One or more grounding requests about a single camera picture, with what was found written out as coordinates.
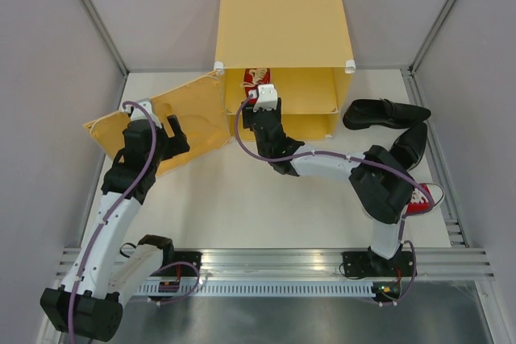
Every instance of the gray floor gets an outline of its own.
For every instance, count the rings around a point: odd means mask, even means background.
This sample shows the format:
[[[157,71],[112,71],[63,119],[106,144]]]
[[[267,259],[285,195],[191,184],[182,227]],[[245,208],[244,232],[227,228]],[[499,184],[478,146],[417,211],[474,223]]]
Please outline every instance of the gray floor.
[[[111,343],[147,344],[492,343],[468,288],[416,284],[398,307],[353,299],[189,299],[132,304]]]

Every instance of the white tabletop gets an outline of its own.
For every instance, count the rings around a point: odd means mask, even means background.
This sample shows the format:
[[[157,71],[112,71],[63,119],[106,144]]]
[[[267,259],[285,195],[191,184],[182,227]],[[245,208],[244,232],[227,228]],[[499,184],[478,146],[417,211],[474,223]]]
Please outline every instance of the white tabletop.
[[[122,101],[139,100],[191,81],[201,73],[132,73]],[[398,70],[357,71],[343,110],[357,98],[408,102]],[[390,148],[403,131],[372,126],[347,130],[333,139],[310,142],[342,152]],[[254,143],[247,143],[256,151]],[[110,168],[106,158],[102,176]],[[430,182],[426,158],[410,173]],[[91,227],[100,185],[89,215]],[[145,234],[169,237],[179,248],[353,248],[368,247],[372,225],[350,184],[318,177],[282,176],[246,155],[236,141],[158,178],[124,242]],[[405,238],[416,247],[450,247],[440,209],[409,218]]]

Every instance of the ventilation grille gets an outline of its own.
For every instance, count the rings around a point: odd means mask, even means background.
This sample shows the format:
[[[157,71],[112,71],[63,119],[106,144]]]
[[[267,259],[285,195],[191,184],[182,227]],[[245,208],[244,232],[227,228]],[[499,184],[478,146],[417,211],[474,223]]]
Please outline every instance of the ventilation grille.
[[[164,290],[159,280],[147,280],[135,296],[182,296],[194,285],[194,280],[183,279],[172,291]],[[372,282],[243,282],[206,281],[192,296],[236,296],[236,297],[373,297]]]

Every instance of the white corner bracket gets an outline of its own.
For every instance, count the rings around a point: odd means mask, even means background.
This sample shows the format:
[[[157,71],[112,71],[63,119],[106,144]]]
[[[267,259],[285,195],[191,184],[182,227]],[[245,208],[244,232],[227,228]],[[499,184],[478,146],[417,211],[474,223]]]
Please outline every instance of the white corner bracket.
[[[344,72],[346,74],[353,74],[356,71],[355,60],[347,60],[346,67],[344,68]]]
[[[213,64],[213,70],[218,76],[224,75],[224,64],[220,60],[216,60]]]
[[[258,99],[253,110],[277,108],[277,91],[273,84],[258,85]]]

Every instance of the black shoe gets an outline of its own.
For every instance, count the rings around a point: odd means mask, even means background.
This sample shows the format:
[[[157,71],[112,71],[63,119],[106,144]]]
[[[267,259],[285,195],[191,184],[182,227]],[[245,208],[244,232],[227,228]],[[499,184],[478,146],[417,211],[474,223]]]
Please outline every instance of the black shoe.
[[[355,100],[347,108],[342,122],[347,129],[369,128],[383,125],[393,129],[406,129],[425,121],[431,112],[421,106],[398,104],[389,100]]]
[[[394,141],[389,153],[404,169],[415,168],[425,154],[428,128],[424,122],[413,126]]]

